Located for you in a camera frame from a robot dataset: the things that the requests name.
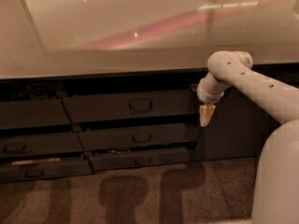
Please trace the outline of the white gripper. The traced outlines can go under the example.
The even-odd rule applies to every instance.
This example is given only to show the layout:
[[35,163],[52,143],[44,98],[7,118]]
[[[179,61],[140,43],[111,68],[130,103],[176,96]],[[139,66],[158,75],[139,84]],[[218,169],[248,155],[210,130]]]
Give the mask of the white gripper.
[[224,93],[224,83],[218,81],[210,73],[202,78],[199,84],[190,84],[191,91],[197,91],[199,100],[204,104],[199,108],[200,125],[206,127],[216,109],[216,104]]

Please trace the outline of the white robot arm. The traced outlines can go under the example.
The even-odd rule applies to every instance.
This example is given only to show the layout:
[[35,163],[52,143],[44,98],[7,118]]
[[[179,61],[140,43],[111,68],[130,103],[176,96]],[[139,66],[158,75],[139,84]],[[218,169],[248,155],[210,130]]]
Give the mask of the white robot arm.
[[206,127],[224,91],[235,87],[280,126],[259,159],[251,224],[299,224],[299,89],[252,70],[245,51],[218,51],[199,81],[200,125]]

